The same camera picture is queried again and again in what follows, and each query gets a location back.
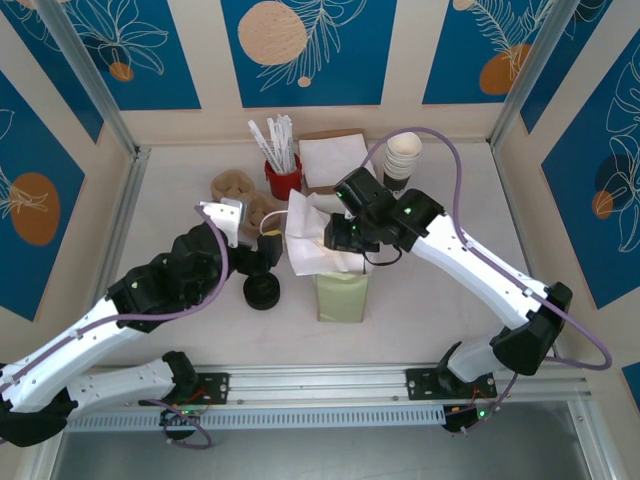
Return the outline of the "stack of paper cups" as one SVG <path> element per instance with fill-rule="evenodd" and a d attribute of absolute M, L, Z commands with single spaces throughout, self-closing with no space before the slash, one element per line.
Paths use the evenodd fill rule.
<path fill-rule="evenodd" d="M 413 132 L 394 135 L 387 140 L 386 145 L 389 153 L 401 159 L 417 157 L 422 150 L 422 141 Z"/>

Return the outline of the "white paper napkin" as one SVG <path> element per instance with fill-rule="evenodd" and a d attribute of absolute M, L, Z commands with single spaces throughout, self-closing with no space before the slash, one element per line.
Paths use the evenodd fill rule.
<path fill-rule="evenodd" d="M 346 273 L 351 270 L 348 255 L 324 245 L 325 228 L 333 213 L 345 213 L 335 196 L 317 193 L 305 196 L 294 190 L 290 192 L 285 245 L 288 259 L 297 276 Z"/>

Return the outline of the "red stirrer holder cup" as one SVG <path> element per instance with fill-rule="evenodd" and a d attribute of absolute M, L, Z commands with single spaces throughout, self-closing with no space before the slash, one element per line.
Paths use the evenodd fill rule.
<path fill-rule="evenodd" d="M 285 175 L 276 174 L 268 161 L 264 164 L 265 178 L 269 184 L 271 195 L 277 200 L 287 201 L 291 190 L 298 192 L 302 190 L 302 164 L 297 154 L 294 155 L 294 159 L 296 162 L 296 170 L 293 173 Z"/>

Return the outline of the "white paper bag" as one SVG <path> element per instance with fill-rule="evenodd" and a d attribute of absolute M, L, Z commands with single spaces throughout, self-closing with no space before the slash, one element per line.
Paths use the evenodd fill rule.
<path fill-rule="evenodd" d="M 313 281 L 319 322 L 364 320 L 370 268 L 362 255 L 330 250 L 320 238 L 285 235 L 285 245 L 294 274 Z"/>

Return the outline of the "aluminium frame post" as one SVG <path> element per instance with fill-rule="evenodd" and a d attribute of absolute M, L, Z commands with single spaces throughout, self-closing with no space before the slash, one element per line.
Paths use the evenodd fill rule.
<path fill-rule="evenodd" d="M 113 133 L 127 157 L 136 160 L 139 145 L 126 125 L 120 109 L 90 54 L 78 36 L 63 7 L 57 0 L 33 0 L 47 30 L 60 48 L 67 63 Z"/>
<path fill-rule="evenodd" d="M 549 0 L 544 21 L 524 66 L 507 94 L 488 142 L 495 147 L 519 119 L 533 132 L 612 0 Z"/>

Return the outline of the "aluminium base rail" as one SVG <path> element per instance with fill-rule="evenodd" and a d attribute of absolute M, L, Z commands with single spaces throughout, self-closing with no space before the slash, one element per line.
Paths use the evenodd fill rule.
<path fill-rule="evenodd" d="M 248 408 L 408 405 L 405 371 L 412 364 L 223 366 L 201 365 L 200 373 L 230 375 L 227 405 Z M 585 374 L 544 366 L 519 377 L 504 403 L 592 400 Z"/>

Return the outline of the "aluminium side frame rail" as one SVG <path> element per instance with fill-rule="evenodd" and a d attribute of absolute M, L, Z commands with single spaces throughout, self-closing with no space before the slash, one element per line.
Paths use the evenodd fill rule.
<path fill-rule="evenodd" d="M 149 146 L 139 147 L 127 170 L 108 231 L 109 235 L 97 279 L 94 282 L 92 295 L 86 303 L 88 310 L 106 293 L 107 288 L 116 279 L 150 154 L 151 148 Z"/>
<path fill-rule="evenodd" d="M 526 241 L 521 232 L 521 221 L 512 200 L 511 188 L 506 178 L 502 160 L 495 146 L 491 146 L 496 170 L 505 194 L 509 212 L 514 224 L 516 236 L 522 251 L 527 272 L 532 274 Z M 566 401 L 571 419 L 571 426 L 578 443 L 577 450 L 584 464 L 585 480 L 627 480 L 625 472 L 620 469 L 618 454 L 613 449 L 613 443 L 604 417 L 595 402 L 591 392 L 581 396 L 577 391 L 572 392 Z"/>

